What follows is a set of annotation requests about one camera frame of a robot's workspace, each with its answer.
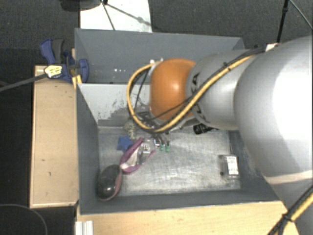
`clamp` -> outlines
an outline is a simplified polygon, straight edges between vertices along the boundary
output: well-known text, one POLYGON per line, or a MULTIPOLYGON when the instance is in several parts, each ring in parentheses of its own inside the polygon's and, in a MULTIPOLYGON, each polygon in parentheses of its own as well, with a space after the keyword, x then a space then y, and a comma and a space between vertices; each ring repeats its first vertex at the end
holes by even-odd
POLYGON ((50 79, 61 79, 72 83, 72 77, 81 75, 82 82, 86 83, 89 76, 87 59, 80 59, 76 64, 68 51, 63 51, 63 39, 48 38, 40 44, 42 56, 48 61, 49 66, 44 69, 50 79))

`wooden board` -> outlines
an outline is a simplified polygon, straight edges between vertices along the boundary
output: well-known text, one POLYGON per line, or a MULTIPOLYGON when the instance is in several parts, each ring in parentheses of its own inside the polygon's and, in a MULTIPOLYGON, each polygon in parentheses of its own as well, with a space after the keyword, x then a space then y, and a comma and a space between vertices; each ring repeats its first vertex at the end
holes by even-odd
MULTIPOLYGON (((35 75, 43 73, 37 66, 35 75)), ((31 208, 72 206, 78 200, 74 87, 58 79, 34 85, 31 208)))
MULTIPOLYGON (((286 209, 263 202, 177 210, 80 215, 93 221, 94 235, 267 235, 286 209)), ((298 235, 292 224, 284 235, 298 235)))

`blue object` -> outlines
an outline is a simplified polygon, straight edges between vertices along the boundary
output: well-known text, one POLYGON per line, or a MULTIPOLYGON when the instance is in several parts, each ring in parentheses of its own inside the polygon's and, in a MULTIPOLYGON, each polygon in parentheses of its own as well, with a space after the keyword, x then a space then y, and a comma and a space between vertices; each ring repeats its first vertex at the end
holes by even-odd
POLYGON ((133 142, 130 140, 129 136, 120 136, 118 138, 117 150, 122 150, 125 153, 131 145, 133 145, 133 142))
POLYGON ((80 59, 78 64, 75 64, 75 60, 68 51, 62 52, 63 40, 57 39, 53 40, 48 38, 40 44, 40 51, 42 56, 48 61, 49 65, 58 63, 62 66, 62 75, 57 77, 57 79, 64 80, 68 83, 72 83, 72 75, 70 74, 71 69, 75 69, 79 72, 82 77, 82 82, 86 83, 89 77, 89 66, 87 59, 80 59), (67 63, 61 63, 61 56, 64 56, 67 63))
POLYGON ((51 38, 48 38, 40 44, 41 55, 48 61, 49 65, 56 63, 55 56, 51 47, 52 41, 53 40, 51 38))

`blue clamp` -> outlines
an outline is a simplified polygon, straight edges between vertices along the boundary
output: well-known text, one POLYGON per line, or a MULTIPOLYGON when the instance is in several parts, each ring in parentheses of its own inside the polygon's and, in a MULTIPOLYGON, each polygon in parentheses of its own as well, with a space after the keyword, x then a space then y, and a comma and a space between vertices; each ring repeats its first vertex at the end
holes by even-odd
POLYGON ((64 80, 68 83, 72 83, 71 70, 75 71, 76 75, 81 75, 82 82, 86 83, 89 76, 89 66, 87 59, 80 59, 76 64, 74 58, 68 51, 62 52, 63 46, 62 39, 48 38, 40 44, 40 51, 42 56, 48 61, 49 65, 57 64, 62 67, 60 75, 49 77, 64 80))

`yellow cable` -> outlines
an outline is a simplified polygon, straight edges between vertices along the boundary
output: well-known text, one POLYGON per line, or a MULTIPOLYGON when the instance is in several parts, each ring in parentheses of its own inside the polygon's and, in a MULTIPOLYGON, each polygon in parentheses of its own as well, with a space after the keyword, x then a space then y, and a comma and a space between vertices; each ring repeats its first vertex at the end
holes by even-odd
MULTIPOLYGON (((176 115, 175 118, 173 118, 169 123, 167 123, 166 125, 164 125, 163 127, 154 130, 154 132, 163 132, 165 130, 167 130, 168 128, 174 126, 178 121, 180 121, 183 116, 195 105, 195 103, 200 99, 200 97, 216 82, 218 81, 221 77, 223 77, 225 74, 227 74, 228 72, 230 72, 232 69, 236 68, 237 66, 239 66, 240 64, 242 64, 243 62, 245 62, 247 59, 249 59, 251 56, 247 56, 244 57, 236 62, 234 62, 233 64, 231 64, 230 66, 226 67, 225 69, 223 69, 222 71, 220 71, 218 74, 216 74, 214 77, 212 77, 212 79, 210 79, 198 92, 197 94, 191 99, 191 101, 186 105, 186 107, 184 107, 184 109, 176 115)), ((143 129, 145 130, 152 130, 152 128, 150 126, 147 126, 145 124, 143 124, 135 115, 135 112, 133 110, 133 107, 131 105, 131 100, 130 100, 130 88, 131 88, 131 84, 134 80, 134 78, 141 72, 149 69, 152 65, 154 64, 149 64, 146 65, 142 68, 140 68, 139 70, 137 70, 130 78, 128 85, 127 85, 127 105, 128 108, 130 110, 130 113, 133 116, 134 121, 143 129)))
MULTIPOLYGON (((305 199, 305 201, 303 201, 301 203, 301 205, 299 206, 299 208, 293 213, 293 215, 291 215, 291 220, 287 222, 284 231, 287 230, 287 227, 290 226, 291 222, 294 222, 298 219, 298 217, 313 203, 313 192, 307 196, 307 198, 305 199)), ((274 235, 278 235, 279 230, 277 230, 275 232, 274 235)))

